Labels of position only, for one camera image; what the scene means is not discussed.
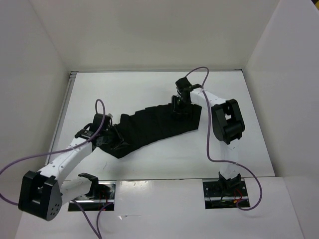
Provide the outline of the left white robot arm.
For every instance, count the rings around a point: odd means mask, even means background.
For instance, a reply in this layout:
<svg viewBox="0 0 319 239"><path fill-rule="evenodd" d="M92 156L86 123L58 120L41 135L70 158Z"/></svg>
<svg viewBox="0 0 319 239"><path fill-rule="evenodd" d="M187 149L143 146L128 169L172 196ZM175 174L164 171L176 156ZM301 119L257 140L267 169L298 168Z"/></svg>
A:
<svg viewBox="0 0 319 239"><path fill-rule="evenodd" d="M96 141L102 142L100 133L82 129L53 161L36 172L28 171L22 179L18 208L51 221L71 200L114 202L115 185L101 184L97 176L82 172L66 181L73 169L92 153Z"/></svg>

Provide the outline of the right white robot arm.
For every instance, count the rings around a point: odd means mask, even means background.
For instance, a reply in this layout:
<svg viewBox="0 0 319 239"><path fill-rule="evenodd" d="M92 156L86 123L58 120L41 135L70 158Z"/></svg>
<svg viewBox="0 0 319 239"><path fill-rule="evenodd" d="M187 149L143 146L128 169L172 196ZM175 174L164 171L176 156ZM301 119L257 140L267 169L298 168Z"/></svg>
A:
<svg viewBox="0 0 319 239"><path fill-rule="evenodd" d="M241 180L237 147L245 130L238 102L235 99L223 99L194 86L177 88L177 95L172 96L171 102L172 115L179 120L194 116L195 106L208 111L208 135L213 132L220 141L221 152L224 153L223 159L209 160L224 163L218 173L218 189L224 196L231 195Z"/></svg>

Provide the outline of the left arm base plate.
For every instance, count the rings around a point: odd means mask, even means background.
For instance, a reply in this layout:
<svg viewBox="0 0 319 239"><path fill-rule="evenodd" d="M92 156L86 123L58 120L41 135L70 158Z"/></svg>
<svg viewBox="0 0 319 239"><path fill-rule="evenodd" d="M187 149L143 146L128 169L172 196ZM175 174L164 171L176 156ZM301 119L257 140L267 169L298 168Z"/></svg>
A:
<svg viewBox="0 0 319 239"><path fill-rule="evenodd" d="M99 192L94 196L80 195L74 200L84 211L113 211L115 206L116 181L100 181Z"/></svg>

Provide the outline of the black pleated skirt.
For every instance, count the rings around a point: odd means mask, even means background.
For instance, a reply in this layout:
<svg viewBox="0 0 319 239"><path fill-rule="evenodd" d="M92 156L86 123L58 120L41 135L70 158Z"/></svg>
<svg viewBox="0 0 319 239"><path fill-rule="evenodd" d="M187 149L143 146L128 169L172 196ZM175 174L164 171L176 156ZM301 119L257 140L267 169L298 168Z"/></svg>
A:
<svg viewBox="0 0 319 239"><path fill-rule="evenodd" d="M120 159L159 140L197 130L202 107L191 106L191 117L181 120L172 118L171 104L148 107L133 115L121 114L120 122L116 126L124 142L116 149L110 149L106 145L100 149Z"/></svg>

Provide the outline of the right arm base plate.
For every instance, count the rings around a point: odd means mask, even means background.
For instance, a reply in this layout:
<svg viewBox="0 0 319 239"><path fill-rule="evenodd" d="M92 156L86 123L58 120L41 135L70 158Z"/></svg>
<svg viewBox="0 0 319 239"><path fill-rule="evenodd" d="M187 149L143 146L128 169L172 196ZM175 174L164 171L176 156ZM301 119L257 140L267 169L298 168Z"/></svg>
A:
<svg viewBox="0 0 319 239"><path fill-rule="evenodd" d="M206 209L249 208L250 202L245 181L241 181L234 189L222 192L218 181L203 181L203 194Z"/></svg>

